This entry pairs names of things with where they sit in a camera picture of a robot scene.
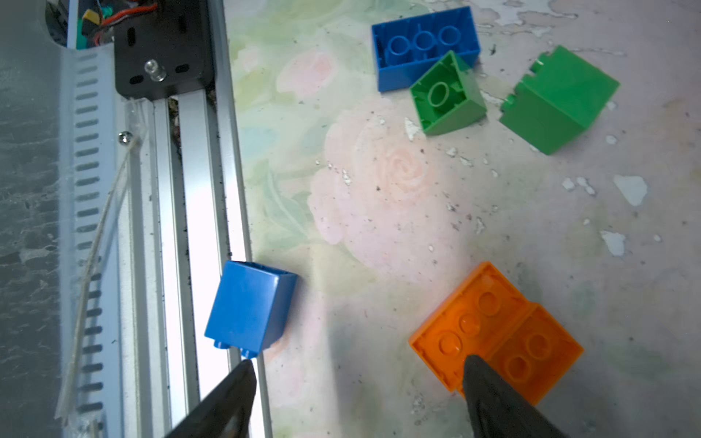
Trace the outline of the orange lego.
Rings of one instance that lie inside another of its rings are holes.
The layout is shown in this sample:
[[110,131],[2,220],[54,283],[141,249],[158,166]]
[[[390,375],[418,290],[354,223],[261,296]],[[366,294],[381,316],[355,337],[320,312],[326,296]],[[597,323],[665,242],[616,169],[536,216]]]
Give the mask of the orange lego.
[[538,404],[584,348],[543,306],[529,304],[487,363],[530,404]]
[[487,359],[532,307],[484,262],[414,332],[409,345],[449,392],[463,392],[466,358]]

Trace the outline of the blue lego long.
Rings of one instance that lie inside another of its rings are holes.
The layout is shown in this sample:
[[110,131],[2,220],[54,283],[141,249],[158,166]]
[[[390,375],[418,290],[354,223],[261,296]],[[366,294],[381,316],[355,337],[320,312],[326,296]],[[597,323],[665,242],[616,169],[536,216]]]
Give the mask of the blue lego long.
[[481,52],[470,7],[460,7],[371,27],[379,92],[411,87],[449,51],[473,67]]

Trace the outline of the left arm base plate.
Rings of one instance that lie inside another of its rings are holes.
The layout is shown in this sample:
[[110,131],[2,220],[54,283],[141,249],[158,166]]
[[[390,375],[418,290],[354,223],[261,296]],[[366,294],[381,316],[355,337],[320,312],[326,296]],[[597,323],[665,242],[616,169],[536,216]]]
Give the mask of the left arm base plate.
[[122,97],[161,100],[213,82],[206,1],[154,1],[112,30],[115,88]]

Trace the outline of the blue lego bottom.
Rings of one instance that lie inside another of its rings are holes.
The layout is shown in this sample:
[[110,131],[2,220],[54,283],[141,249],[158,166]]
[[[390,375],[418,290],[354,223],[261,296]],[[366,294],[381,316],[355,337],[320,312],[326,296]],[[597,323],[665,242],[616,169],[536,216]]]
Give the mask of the blue lego bottom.
[[299,276],[253,262],[227,261],[204,335],[216,348],[255,359],[283,335]]

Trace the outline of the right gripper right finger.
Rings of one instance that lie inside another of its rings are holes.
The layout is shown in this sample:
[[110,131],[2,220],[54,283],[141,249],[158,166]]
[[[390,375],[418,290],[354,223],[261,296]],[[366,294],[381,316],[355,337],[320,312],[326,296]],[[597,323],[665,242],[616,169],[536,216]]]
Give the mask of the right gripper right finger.
[[478,355],[465,360],[463,391],[475,437],[566,437]]

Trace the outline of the green lego small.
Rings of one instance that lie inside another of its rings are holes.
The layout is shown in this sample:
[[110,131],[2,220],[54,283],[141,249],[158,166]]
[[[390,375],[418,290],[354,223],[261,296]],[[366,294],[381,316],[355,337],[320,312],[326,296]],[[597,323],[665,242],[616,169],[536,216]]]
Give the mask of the green lego small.
[[473,69],[450,50],[410,87],[426,136],[464,129],[487,116]]

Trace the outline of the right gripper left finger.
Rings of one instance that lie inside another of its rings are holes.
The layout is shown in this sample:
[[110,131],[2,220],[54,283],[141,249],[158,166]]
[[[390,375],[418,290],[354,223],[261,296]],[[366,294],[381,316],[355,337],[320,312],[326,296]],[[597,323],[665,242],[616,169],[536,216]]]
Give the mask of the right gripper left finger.
[[253,363],[241,361],[166,437],[248,437],[256,392]]

